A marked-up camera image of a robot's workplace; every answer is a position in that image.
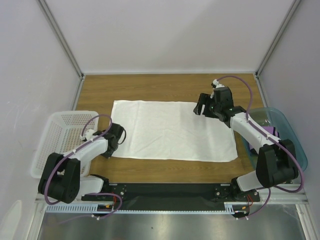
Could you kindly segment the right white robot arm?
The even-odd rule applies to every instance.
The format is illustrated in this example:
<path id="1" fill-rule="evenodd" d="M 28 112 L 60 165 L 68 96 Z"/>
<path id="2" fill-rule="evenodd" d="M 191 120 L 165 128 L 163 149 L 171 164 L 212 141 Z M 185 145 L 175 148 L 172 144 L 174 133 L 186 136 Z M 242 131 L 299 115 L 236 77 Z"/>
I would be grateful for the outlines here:
<path id="1" fill-rule="evenodd" d="M 251 190 L 279 188 L 286 181 L 304 179 L 294 143 L 271 134 L 242 106 L 235 106 L 229 87 L 217 86 L 212 94 L 201 93 L 193 112 L 220 120 L 240 134 L 257 153 L 255 170 L 232 180 L 230 195 L 234 200 L 242 201 Z"/>

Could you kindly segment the purple towel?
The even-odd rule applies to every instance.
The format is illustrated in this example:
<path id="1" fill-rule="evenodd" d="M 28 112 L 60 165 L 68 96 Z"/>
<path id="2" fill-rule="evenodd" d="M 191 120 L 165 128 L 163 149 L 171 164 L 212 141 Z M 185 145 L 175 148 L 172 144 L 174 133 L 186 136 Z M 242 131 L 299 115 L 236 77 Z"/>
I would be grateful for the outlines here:
<path id="1" fill-rule="evenodd" d="M 280 141 L 280 135 L 273 126 L 262 126 L 259 130 L 251 127 L 248 137 L 243 136 L 243 138 L 247 141 L 249 152 L 258 155 L 261 147 L 273 145 L 267 136 L 272 137 L 276 142 Z"/>

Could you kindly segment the white towel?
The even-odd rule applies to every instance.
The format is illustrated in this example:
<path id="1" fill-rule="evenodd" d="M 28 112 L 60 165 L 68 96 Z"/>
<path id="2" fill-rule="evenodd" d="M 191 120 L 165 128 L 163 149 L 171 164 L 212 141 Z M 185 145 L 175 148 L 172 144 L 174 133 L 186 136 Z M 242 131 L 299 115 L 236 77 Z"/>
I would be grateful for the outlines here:
<path id="1" fill-rule="evenodd" d="M 112 121 L 126 130 L 118 158 L 231 162 L 238 157 L 233 130 L 196 115 L 194 102 L 116 100 Z"/>

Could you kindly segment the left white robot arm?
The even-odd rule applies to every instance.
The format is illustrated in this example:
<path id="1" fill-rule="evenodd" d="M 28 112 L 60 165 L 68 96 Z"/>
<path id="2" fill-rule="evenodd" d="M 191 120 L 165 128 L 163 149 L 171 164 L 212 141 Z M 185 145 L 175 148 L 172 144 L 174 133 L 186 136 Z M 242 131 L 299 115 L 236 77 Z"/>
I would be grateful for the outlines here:
<path id="1" fill-rule="evenodd" d="M 111 123 L 104 131 L 88 129 L 80 135 L 83 143 L 64 154 L 53 152 L 46 161 L 38 192 L 48 205 L 60 202 L 70 204 L 81 189 L 81 170 L 94 158 L 103 156 L 109 159 L 126 137 L 125 128 Z"/>

